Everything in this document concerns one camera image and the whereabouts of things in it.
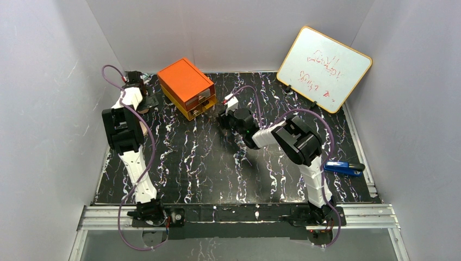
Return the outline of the orange drawer organizer box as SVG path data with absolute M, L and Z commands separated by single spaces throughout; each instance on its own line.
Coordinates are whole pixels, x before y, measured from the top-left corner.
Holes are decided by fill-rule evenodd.
M 181 58 L 157 73 L 164 95 L 191 121 L 216 103 L 214 82 L 188 58 Z

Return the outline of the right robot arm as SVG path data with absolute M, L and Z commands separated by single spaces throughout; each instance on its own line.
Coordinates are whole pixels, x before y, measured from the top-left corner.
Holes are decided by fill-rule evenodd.
M 257 126 L 252 112 L 247 108 L 220 109 L 217 121 L 224 129 L 239 133 L 245 145 L 250 149 L 260 149 L 269 145 L 278 145 L 288 158 L 298 165 L 307 187 L 308 202 L 321 209 L 324 206 L 334 208 L 332 193 L 325 184 L 322 161 L 322 141 L 295 112 L 306 112 L 319 119 L 332 135 L 326 121 L 318 114 L 307 109 L 287 111 L 271 126 L 261 129 Z

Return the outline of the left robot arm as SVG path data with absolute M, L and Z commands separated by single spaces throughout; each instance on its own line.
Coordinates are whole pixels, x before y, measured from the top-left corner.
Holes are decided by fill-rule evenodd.
M 126 167 L 137 205 L 159 205 L 157 189 L 149 177 L 142 153 L 148 130 L 139 119 L 140 112 L 149 110 L 153 91 L 147 89 L 149 78 L 140 71 L 128 71 L 122 80 L 124 85 L 120 87 L 119 100 L 102 111 L 108 144 Z

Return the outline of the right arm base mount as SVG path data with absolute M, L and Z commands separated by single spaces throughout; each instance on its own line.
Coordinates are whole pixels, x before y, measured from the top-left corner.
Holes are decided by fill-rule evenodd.
M 331 220 L 334 226 L 347 225 L 344 209 L 339 206 L 335 209 L 338 215 L 328 206 L 317 208 L 310 205 L 297 205 L 290 209 L 290 215 L 286 219 L 293 226 L 326 226 Z

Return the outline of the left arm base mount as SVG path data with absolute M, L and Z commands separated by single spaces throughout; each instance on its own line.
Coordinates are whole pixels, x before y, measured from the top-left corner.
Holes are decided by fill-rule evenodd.
M 136 210 L 127 212 L 133 218 L 135 225 L 147 225 L 152 227 L 182 227 L 185 221 L 183 208 L 165 207 L 161 200 L 152 199 L 147 203 L 136 204 Z

